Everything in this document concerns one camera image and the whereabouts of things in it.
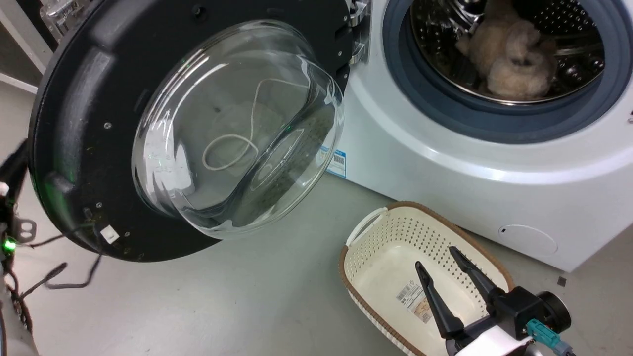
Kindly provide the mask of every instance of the plastic basket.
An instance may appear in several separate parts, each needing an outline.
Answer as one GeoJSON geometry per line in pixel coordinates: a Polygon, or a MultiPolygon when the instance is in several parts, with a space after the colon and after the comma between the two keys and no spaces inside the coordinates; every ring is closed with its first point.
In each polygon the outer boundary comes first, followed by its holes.
{"type": "Polygon", "coordinates": [[[450,246],[459,248],[500,288],[514,288],[505,267],[468,234],[417,203],[398,202],[367,215],[341,253],[339,271],[349,295],[407,355],[447,355],[414,268],[416,261],[424,264],[464,325],[487,315],[482,297],[451,257],[450,246]]]}

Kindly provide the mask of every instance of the transparent glass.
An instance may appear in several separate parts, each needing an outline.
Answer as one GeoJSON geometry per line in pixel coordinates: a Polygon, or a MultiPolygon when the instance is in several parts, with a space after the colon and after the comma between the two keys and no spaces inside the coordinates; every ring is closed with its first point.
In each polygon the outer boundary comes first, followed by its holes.
{"type": "Polygon", "coordinates": [[[341,100],[288,25],[229,28],[179,63],[143,114],[132,152],[138,193],[214,238],[276,221],[327,168],[341,100]]]}

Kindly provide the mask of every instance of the white cable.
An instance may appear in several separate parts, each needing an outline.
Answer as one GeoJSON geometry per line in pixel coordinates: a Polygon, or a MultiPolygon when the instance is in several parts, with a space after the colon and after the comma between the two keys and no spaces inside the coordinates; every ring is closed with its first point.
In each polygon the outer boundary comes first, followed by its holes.
{"type": "Polygon", "coordinates": [[[262,79],[258,84],[257,84],[257,88],[255,89],[255,98],[253,99],[253,107],[251,108],[251,133],[249,135],[249,138],[246,138],[242,135],[238,135],[238,134],[226,134],[226,135],[222,135],[216,139],[214,139],[213,141],[211,141],[209,143],[209,145],[207,145],[207,147],[204,149],[204,152],[202,153],[202,164],[204,165],[204,167],[208,170],[224,170],[226,168],[229,168],[231,166],[233,166],[234,164],[236,164],[239,160],[242,159],[242,157],[244,157],[244,155],[246,154],[246,152],[248,152],[248,148],[252,147],[255,150],[255,156],[258,156],[260,153],[260,150],[257,148],[257,146],[255,146],[255,144],[253,143],[253,132],[254,132],[254,116],[255,116],[255,105],[257,104],[257,97],[260,95],[260,88],[261,88],[261,84],[264,83],[266,80],[273,80],[276,82],[280,82],[280,83],[284,83],[284,84],[290,84],[292,86],[298,86],[298,87],[303,87],[303,88],[307,88],[308,86],[302,86],[299,84],[295,84],[295,83],[291,83],[291,82],[287,82],[285,80],[281,80],[281,79],[276,79],[276,78],[266,78],[266,79],[262,79]],[[223,139],[226,138],[236,138],[236,139],[240,139],[244,142],[246,142],[248,145],[244,148],[244,151],[242,151],[242,153],[240,153],[239,156],[237,156],[237,158],[235,158],[234,160],[232,160],[231,162],[220,166],[220,167],[212,167],[210,166],[208,163],[206,163],[206,156],[209,153],[209,150],[211,149],[211,147],[213,147],[213,145],[223,139]]]}

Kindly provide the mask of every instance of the washing machine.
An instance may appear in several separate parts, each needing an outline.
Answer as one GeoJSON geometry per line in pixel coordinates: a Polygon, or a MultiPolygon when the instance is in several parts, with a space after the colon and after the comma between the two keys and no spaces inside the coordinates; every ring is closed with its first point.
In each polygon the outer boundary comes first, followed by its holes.
{"type": "Polygon", "coordinates": [[[37,92],[35,190],[80,246],[158,261],[257,238],[327,170],[571,271],[633,222],[633,2],[514,1],[558,63],[522,101],[455,48],[485,4],[53,2],[80,16],[37,92]]]}

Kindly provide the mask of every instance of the brown basket rim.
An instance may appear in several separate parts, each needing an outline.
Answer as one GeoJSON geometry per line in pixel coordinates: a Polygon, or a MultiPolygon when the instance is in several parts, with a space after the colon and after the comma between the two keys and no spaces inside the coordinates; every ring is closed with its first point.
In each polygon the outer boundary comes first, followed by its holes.
{"type": "MultiPolygon", "coordinates": [[[[473,237],[465,233],[462,229],[457,227],[455,224],[453,224],[452,222],[444,218],[442,215],[439,215],[433,210],[425,207],[424,205],[415,203],[413,201],[397,201],[395,203],[391,203],[387,205],[387,210],[392,210],[392,209],[401,208],[401,207],[410,207],[410,208],[419,209],[422,212],[430,215],[431,217],[433,217],[434,219],[436,219],[437,221],[439,221],[440,223],[442,223],[449,229],[451,229],[459,237],[463,238],[468,243],[470,243],[471,246],[473,246],[477,251],[479,251],[479,253],[481,253],[484,257],[486,257],[495,267],[497,267],[497,269],[501,272],[503,277],[506,279],[506,283],[508,283],[508,290],[512,290],[515,287],[514,280],[512,279],[512,276],[510,275],[510,273],[508,272],[508,269],[506,269],[506,267],[503,264],[501,264],[499,260],[497,260],[494,256],[492,256],[488,251],[486,251],[480,244],[478,244],[473,239],[473,237]]],[[[369,306],[369,304],[356,291],[356,289],[354,289],[351,282],[349,282],[348,277],[345,275],[345,256],[348,254],[348,251],[349,251],[349,248],[347,247],[347,245],[344,246],[343,250],[341,251],[341,257],[339,259],[339,273],[343,280],[343,284],[345,284],[345,287],[354,296],[354,298],[356,298],[358,303],[360,303],[360,305],[362,305],[363,308],[365,308],[365,310],[367,310],[367,312],[378,322],[378,324],[384,327],[385,330],[389,334],[391,334],[391,336],[397,339],[400,343],[404,345],[404,347],[409,349],[415,355],[426,356],[426,354],[418,350],[418,348],[413,346],[409,341],[407,341],[404,337],[402,337],[402,335],[400,335],[396,330],[394,330],[383,318],[381,318],[381,316],[378,313],[376,313],[376,311],[371,306],[369,306]]]]}

